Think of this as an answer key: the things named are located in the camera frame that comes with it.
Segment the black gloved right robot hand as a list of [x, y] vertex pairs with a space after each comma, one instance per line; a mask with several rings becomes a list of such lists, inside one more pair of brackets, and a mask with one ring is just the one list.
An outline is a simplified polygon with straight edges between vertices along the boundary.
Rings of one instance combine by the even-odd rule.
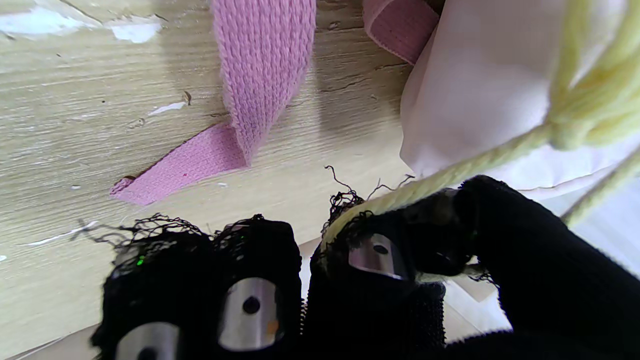
[[637, 360], [639, 280], [478, 175], [359, 212], [303, 257], [256, 214], [207, 234], [156, 214], [103, 283], [99, 360]]

